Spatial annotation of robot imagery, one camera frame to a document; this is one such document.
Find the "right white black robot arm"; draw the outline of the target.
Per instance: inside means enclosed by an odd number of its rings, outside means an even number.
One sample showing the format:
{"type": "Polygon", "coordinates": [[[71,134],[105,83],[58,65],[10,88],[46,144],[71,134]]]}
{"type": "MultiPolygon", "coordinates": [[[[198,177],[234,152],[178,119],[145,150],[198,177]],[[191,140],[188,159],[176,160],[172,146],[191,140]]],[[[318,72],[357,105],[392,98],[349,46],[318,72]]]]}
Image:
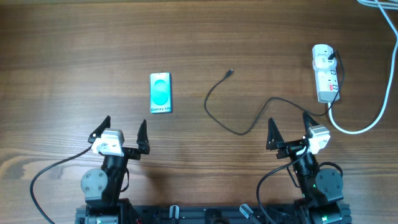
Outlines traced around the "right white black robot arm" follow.
{"type": "Polygon", "coordinates": [[[351,223],[351,210],[343,200],[343,170],[333,162],[318,163],[315,155],[330,140],[329,130],[308,113],[303,114],[305,135],[295,141],[284,141],[273,118],[268,120],[267,150],[276,150],[276,158],[289,158],[290,163],[276,168],[266,177],[290,167],[294,184],[302,199],[292,205],[294,223],[351,223]]]}

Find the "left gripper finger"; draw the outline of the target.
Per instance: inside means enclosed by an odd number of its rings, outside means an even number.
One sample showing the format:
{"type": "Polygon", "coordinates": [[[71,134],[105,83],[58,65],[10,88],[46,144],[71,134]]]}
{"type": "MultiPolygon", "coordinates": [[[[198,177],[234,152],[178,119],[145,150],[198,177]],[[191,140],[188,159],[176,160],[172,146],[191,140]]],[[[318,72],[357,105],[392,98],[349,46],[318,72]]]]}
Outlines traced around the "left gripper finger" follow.
{"type": "Polygon", "coordinates": [[[147,121],[145,119],[138,130],[136,143],[141,154],[150,153],[149,138],[147,136],[147,121]]]}
{"type": "Polygon", "coordinates": [[[97,138],[100,138],[106,128],[111,127],[111,117],[107,116],[103,122],[89,135],[88,142],[93,144],[97,138]]]}

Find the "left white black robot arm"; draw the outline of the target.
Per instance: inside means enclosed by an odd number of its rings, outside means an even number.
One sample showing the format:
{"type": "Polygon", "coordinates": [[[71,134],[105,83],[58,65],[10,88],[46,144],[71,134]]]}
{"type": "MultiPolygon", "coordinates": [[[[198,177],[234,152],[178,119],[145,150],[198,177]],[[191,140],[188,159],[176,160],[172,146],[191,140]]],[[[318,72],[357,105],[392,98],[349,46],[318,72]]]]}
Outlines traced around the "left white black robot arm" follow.
{"type": "Polygon", "coordinates": [[[129,175],[129,160],[140,160],[150,153],[147,137],[147,121],[143,121],[137,133],[137,147],[124,147],[124,134],[111,128],[111,117],[90,134],[88,142],[94,153],[104,156],[99,169],[90,169],[81,178],[81,189],[85,194],[86,207],[76,210],[75,223],[122,224],[141,223],[142,218],[127,198],[119,198],[127,190],[123,186],[124,176],[129,175]]]}

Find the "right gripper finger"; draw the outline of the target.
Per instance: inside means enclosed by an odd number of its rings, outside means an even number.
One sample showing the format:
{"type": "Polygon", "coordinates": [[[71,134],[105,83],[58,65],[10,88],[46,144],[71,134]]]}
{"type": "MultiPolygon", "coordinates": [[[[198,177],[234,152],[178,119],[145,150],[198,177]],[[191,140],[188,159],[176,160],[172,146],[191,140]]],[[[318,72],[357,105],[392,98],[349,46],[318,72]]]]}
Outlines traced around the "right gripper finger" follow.
{"type": "Polygon", "coordinates": [[[284,139],[273,118],[268,119],[267,150],[280,149],[284,145],[284,139]]]}
{"type": "Polygon", "coordinates": [[[313,137],[313,127],[318,127],[318,123],[307,113],[304,112],[303,114],[303,123],[306,131],[306,137],[313,137]]]}

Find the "turquoise Samsung Galaxy smartphone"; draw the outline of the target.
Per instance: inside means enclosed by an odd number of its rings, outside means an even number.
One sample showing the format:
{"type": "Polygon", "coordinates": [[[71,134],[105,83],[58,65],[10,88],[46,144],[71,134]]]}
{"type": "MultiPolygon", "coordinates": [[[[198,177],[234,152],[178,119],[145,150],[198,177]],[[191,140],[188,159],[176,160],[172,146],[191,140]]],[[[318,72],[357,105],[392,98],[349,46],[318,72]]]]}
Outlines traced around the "turquoise Samsung Galaxy smartphone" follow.
{"type": "Polygon", "coordinates": [[[150,74],[150,112],[172,112],[172,85],[169,72],[150,74]]]}

